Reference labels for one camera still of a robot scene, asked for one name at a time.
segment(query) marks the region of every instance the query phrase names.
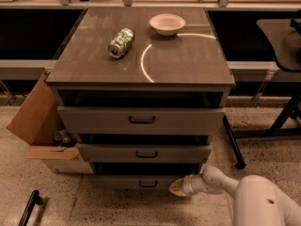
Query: concrete floor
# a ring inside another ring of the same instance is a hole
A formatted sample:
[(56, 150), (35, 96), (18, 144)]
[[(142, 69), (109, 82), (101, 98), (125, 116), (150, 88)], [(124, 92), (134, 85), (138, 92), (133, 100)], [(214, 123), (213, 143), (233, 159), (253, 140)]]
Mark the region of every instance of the concrete floor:
[[(53, 173), (42, 161), (24, 159), (28, 145), (6, 128), (19, 108), (0, 103), (0, 225), (18, 225), (34, 189), (45, 203), (35, 206), (28, 225), (232, 225), (233, 200), (227, 194), (180, 198), (161, 190), (94, 188), (83, 174)], [(234, 104), (227, 115), (235, 129), (268, 128), (280, 110)], [(221, 126), (208, 164), (238, 180), (250, 174), (266, 177), (301, 204), (300, 138), (240, 139), (247, 166), (236, 169)]]

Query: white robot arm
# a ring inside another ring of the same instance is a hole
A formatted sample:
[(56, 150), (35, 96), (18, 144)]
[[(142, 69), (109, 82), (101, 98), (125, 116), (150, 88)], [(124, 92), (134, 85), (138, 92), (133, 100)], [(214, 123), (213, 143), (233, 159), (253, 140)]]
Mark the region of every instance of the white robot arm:
[(264, 177), (250, 175), (240, 182), (205, 166), (198, 175), (178, 179), (169, 187), (178, 196), (226, 191), (234, 199), (234, 226), (300, 226), (301, 207)]

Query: open box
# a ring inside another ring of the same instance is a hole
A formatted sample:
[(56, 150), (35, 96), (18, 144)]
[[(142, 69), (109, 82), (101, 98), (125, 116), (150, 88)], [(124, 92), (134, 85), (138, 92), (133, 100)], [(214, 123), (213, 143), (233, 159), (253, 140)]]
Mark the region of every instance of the open box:
[(60, 147), (54, 144), (54, 132), (64, 129), (57, 114), (58, 104), (43, 74), (29, 93), (7, 129), (29, 145), (27, 159), (40, 159), (53, 172), (93, 173), (76, 145)]

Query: green can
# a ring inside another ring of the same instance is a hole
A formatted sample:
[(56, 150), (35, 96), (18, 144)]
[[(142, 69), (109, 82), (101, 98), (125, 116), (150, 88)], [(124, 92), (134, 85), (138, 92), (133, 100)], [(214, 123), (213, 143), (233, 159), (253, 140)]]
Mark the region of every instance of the green can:
[(134, 39), (135, 34), (131, 29), (123, 28), (120, 30), (108, 46), (110, 56), (114, 58), (123, 57), (131, 48)]

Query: bowl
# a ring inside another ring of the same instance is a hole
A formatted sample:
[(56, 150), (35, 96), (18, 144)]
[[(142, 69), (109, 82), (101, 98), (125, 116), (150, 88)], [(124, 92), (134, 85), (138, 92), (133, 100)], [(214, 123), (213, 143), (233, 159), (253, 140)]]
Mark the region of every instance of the bowl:
[(150, 25), (163, 36), (172, 36), (185, 26), (185, 20), (174, 14), (159, 14), (150, 19)]

